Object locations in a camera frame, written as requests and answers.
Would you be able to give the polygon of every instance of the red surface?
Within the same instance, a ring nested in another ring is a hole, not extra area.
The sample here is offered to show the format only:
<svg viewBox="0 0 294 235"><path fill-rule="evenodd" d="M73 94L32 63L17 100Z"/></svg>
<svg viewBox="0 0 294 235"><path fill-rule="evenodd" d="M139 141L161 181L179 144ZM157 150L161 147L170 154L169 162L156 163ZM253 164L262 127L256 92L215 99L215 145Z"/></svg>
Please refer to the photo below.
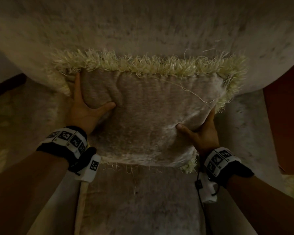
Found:
<svg viewBox="0 0 294 235"><path fill-rule="evenodd" d="M279 164L294 174L294 66L263 92Z"/></svg>

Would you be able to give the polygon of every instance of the finger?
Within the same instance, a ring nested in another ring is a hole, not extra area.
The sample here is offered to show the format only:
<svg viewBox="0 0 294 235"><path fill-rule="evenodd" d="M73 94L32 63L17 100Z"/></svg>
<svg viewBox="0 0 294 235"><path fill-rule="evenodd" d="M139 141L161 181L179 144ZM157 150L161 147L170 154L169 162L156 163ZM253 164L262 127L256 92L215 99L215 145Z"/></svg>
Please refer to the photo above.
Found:
<svg viewBox="0 0 294 235"><path fill-rule="evenodd" d="M215 116L215 109L216 107L212 108L209 115L207 116L205 122L212 122L213 123L213 120L214 120L214 116Z"/></svg>
<svg viewBox="0 0 294 235"><path fill-rule="evenodd" d="M96 109L96 114L97 114L97 116L101 117L105 113L107 113L108 111L112 110L115 106L116 106L116 104L114 102L106 103L103 106Z"/></svg>
<svg viewBox="0 0 294 235"><path fill-rule="evenodd" d="M76 73L75 85L74 85L74 101L75 102L84 102L82 91L81 91L81 77L80 73Z"/></svg>
<svg viewBox="0 0 294 235"><path fill-rule="evenodd" d="M176 129L181 132L182 134L187 135L189 138L192 138L193 136L193 132L191 130L189 130L189 128L187 128L185 125L183 124L177 124L176 125Z"/></svg>

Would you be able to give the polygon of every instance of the person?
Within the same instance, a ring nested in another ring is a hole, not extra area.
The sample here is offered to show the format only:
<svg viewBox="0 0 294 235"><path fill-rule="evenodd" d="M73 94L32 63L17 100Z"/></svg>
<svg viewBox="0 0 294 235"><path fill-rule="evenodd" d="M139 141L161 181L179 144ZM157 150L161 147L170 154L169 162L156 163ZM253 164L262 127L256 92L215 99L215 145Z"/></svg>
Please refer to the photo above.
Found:
<svg viewBox="0 0 294 235"><path fill-rule="evenodd" d="M109 102L98 109L83 101L80 75L76 75L74 102L68 125L77 126L89 135L99 119L115 107ZM198 132L177 124L205 161L208 154L219 148L214 126L214 109ZM69 163L66 159L36 151L0 174L0 234L26 234L62 181ZM232 175L226 189L259 235L294 234L294 199L271 187L256 176Z"/></svg>

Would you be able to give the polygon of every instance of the wrist strap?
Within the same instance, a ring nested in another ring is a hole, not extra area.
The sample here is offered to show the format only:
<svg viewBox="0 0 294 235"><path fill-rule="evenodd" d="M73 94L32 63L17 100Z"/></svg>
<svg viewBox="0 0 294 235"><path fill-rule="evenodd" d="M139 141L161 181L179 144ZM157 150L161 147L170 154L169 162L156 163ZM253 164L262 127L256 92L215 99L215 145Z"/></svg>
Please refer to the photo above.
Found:
<svg viewBox="0 0 294 235"><path fill-rule="evenodd" d="M205 163L207 175L219 185L226 187L226 184L232 175L241 177L251 177L254 173L241 163L241 160L224 147L215 149L207 157Z"/></svg>
<svg viewBox="0 0 294 235"><path fill-rule="evenodd" d="M76 173L86 167L96 154L96 148L85 150L86 146L85 131L77 126L67 126L53 131L40 143L37 151L65 158L69 163L68 170Z"/></svg>

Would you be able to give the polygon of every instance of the dark baseboard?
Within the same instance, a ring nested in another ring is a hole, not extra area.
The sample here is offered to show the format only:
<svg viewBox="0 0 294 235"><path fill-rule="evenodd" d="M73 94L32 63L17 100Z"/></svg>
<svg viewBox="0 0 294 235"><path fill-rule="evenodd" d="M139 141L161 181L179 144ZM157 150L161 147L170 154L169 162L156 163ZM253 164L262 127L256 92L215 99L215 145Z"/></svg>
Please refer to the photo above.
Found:
<svg viewBox="0 0 294 235"><path fill-rule="evenodd" d="M23 73L16 75L4 82L0 83L0 95L8 90L12 90L26 82L27 76Z"/></svg>

